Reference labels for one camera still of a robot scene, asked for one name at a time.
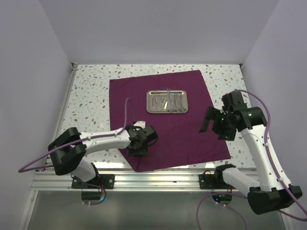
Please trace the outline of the purple surgical cloth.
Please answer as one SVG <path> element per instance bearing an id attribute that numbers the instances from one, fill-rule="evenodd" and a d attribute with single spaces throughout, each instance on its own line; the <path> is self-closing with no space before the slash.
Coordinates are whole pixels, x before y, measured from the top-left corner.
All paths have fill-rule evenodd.
<path id="1" fill-rule="evenodd" d="M 150 114 L 146 110 L 146 94 L 151 90 L 183 90 L 187 93 L 188 111 L 184 114 Z M 200 133 L 205 112 L 212 106 L 204 78 L 199 70 L 131 77 L 109 82 L 110 128 L 124 123 L 126 98 L 133 102 L 127 122 L 145 121 L 153 126 L 158 141 L 148 149 L 148 155 L 129 156 L 120 152 L 136 172 L 192 165 L 230 159 L 225 141 L 210 129 Z"/>

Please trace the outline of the wide steel tweezers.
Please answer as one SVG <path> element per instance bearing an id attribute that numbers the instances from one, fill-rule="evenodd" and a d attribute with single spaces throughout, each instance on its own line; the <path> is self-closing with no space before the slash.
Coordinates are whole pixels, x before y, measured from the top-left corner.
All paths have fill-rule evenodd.
<path id="1" fill-rule="evenodd" d="M 163 110 L 168 110 L 168 100 L 165 100 L 165 101 L 164 101 L 164 104 L 163 104 L 163 106 L 162 106 L 162 109 L 163 109 Z"/>

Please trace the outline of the thin steel tweezers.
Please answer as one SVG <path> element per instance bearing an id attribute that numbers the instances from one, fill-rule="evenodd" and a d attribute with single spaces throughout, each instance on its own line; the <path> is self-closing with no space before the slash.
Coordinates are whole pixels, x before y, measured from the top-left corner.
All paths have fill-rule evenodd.
<path id="1" fill-rule="evenodd" d="M 155 98 L 155 103 L 156 103 L 156 109 L 157 110 L 160 110 L 161 109 L 161 102 L 160 102 L 160 96 L 155 94 L 154 95 L 154 98 Z"/>

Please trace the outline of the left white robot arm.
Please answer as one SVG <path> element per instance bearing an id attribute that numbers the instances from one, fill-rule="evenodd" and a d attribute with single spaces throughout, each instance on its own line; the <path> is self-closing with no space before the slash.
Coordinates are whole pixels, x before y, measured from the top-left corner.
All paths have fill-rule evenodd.
<path id="1" fill-rule="evenodd" d="M 157 139 L 153 126 L 126 126 L 103 133 L 82 133 L 71 127 L 48 146 L 48 152 L 56 175 L 70 174 L 95 188 L 100 182 L 98 170 L 84 157 L 110 149 L 126 149 L 129 156 L 146 156 L 151 142 Z"/>

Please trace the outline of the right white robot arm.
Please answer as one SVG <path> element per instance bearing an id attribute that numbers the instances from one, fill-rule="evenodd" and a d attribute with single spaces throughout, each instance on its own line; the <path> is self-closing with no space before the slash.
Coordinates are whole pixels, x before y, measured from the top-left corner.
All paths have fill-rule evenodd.
<path id="1" fill-rule="evenodd" d="M 231 186 L 247 198 L 250 208 L 257 215 L 279 211 L 298 202 L 302 190 L 287 177 L 268 135 L 269 113 L 259 107 L 249 107 L 244 102 L 242 90 L 225 94 L 222 102 L 221 109 L 207 108 L 200 132 L 206 132 L 212 121 L 212 130 L 219 140 L 233 141 L 236 133 L 240 133 L 259 178 L 255 180 L 235 165 L 225 164 L 216 167 L 214 173 L 200 174 L 200 188 L 223 189 Z"/>

